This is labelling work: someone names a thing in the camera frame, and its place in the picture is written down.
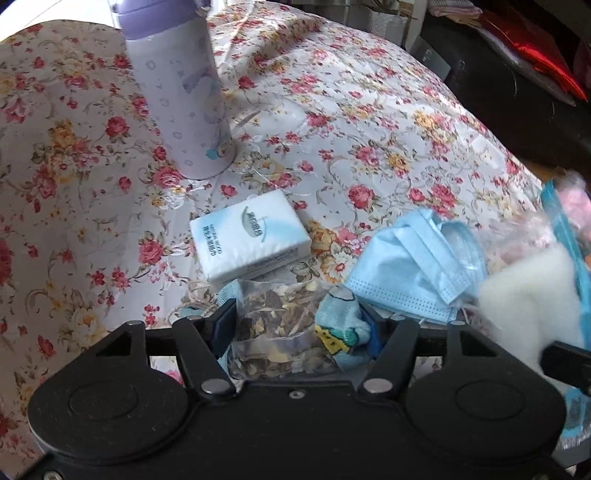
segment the metal screw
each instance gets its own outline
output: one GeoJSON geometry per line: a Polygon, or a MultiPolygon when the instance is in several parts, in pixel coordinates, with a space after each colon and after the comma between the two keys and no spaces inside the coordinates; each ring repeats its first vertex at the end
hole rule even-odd
{"type": "Polygon", "coordinates": [[[306,392],[303,390],[292,390],[290,391],[290,398],[292,400],[301,400],[306,396],[306,392]]]}
{"type": "Polygon", "coordinates": [[[59,473],[50,470],[44,473],[43,480],[63,480],[63,477],[59,473]]]}
{"type": "Polygon", "coordinates": [[[224,395],[231,388],[230,382],[223,378],[210,378],[201,384],[201,390],[211,395],[224,395]]]}
{"type": "Polygon", "coordinates": [[[363,387],[368,393],[380,394],[386,393],[393,389],[394,385],[390,380],[385,378],[370,378],[363,382],[363,387]]]}

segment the mask ear loop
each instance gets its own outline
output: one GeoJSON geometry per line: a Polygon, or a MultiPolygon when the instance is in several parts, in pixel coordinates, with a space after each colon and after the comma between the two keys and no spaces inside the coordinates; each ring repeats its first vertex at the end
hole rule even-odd
{"type": "Polygon", "coordinates": [[[464,322],[466,322],[468,325],[471,325],[470,321],[468,319],[468,312],[469,311],[478,312],[478,307],[476,307],[476,305],[471,305],[469,303],[465,303],[462,306],[460,306],[460,310],[464,314],[464,322]]]}

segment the white fluffy cloth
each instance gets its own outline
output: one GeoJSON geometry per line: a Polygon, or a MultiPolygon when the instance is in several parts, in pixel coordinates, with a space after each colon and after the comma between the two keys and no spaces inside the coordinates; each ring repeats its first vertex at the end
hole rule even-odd
{"type": "Polygon", "coordinates": [[[583,346],[574,264],[561,244],[492,274],[478,303],[491,338],[540,374],[542,350],[555,340],[583,346]]]}

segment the tissue pack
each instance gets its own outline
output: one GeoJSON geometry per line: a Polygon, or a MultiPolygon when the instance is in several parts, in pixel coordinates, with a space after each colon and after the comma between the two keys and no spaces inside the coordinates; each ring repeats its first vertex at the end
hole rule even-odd
{"type": "Polygon", "coordinates": [[[207,281],[249,280],[310,255],[311,240],[280,190],[190,222],[207,281]]]}

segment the white basket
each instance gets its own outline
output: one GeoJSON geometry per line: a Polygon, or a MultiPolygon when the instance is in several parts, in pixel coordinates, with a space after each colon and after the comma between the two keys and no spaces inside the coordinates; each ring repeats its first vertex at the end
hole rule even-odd
{"type": "Polygon", "coordinates": [[[404,38],[407,17],[369,10],[369,33],[400,46],[404,38]]]}

